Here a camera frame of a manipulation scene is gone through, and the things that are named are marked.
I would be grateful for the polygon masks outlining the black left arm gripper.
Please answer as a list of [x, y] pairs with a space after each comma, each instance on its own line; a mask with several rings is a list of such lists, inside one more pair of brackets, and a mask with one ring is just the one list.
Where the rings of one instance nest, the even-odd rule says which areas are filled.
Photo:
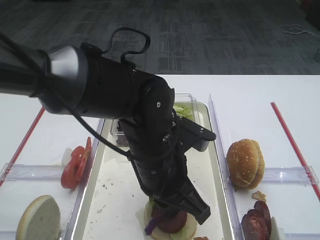
[[199, 225], [210, 217], [210, 207], [203, 201], [188, 177], [187, 157], [190, 141], [184, 136], [167, 135], [160, 142], [143, 137], [127, 137], [129, 157], [142, 191], [168, 216], [179, 211], [191, 214]]

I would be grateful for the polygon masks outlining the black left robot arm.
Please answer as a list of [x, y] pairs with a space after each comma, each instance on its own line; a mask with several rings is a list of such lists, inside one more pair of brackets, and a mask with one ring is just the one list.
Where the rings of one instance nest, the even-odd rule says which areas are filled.
[[141, 190], [174, 214], [199, 224], [210, 216], [188, 178], [185, 153], [203, 152], [216, 138], [174, 110], [175, 91], [160, 76], [96, 46], [30, 49], [0, 37], [0, 91], [38, 98], [52, 114], [73, 115], [96, 139], [126, 156]]

